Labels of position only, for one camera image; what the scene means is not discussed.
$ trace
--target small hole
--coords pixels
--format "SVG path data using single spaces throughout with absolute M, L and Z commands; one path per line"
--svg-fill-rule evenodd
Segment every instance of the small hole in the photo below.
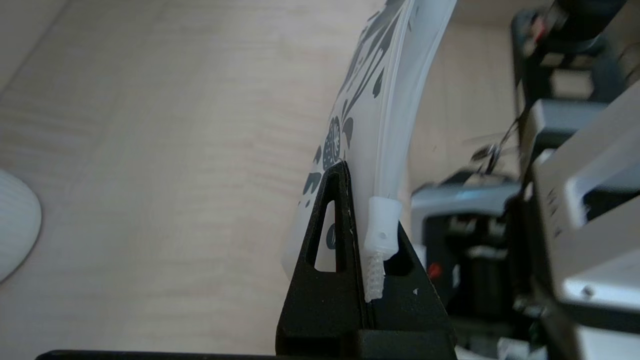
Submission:
M 590 299 L 590 298 L 592 298 L 592 297 L 593 297 L 593 295 L 595 295 L 595 291 L 594 291 L 594 290 L 593 290 L 593 288 L 592 288 L 592 287 L 590 287 L 590 286 L 585 286 L 585 287 L 582 289 L 581 293 L 582 293 L 582 296 L 584 296 L 584 297 L 585 297 L 585 298 L 587 298 L 587 299 Z

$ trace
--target white dome lamp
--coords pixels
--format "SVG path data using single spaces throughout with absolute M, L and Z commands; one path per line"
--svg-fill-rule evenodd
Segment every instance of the white dome lamp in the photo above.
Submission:
M 36 195 L 22 181 L 0 170 L 0 281 L 29 254 L 41 221 Z

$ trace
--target white plastic nozzle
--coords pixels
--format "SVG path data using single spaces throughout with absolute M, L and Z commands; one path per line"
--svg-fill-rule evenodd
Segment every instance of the white plastic nozzle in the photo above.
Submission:
M 377 253 L 382 260 L 389 260 L 398 252 L 398 221 L 402 213 L 402 203 L 386 197 L 369 198 L 369 225 L 364 240 L 367 256 Z
M 368 257 L 365 279 L 366 302 L 382 298 L 385 283 L 384 261 L 398 252 L 398 221 L 402 204 L 398 200 L 386 197 L 369 198 L 369 225 L 364 240 L 364 249 Z

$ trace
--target red button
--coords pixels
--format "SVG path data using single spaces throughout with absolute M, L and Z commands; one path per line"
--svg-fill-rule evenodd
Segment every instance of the red button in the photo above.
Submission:
M 429 278 L 432 280 L 439 278 L 442 275 L 442 266 L 440 266 L 439 263 L 433 263 L 429 265 L 429 268 L 427 269 L 427 274 L 429 275 Z

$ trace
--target triangular black holder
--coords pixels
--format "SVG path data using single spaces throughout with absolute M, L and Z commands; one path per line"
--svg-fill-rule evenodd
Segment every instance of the triangular black holder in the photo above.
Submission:
M 336 272 L 314 268 L 326 207 L 335 203 Z M 364 302 L 345 162 L 324 173 L 276 331 L 276 353 L 393 359 L 455 359 L 447 313 L 404 229 L 385 262 L 382 299 Z

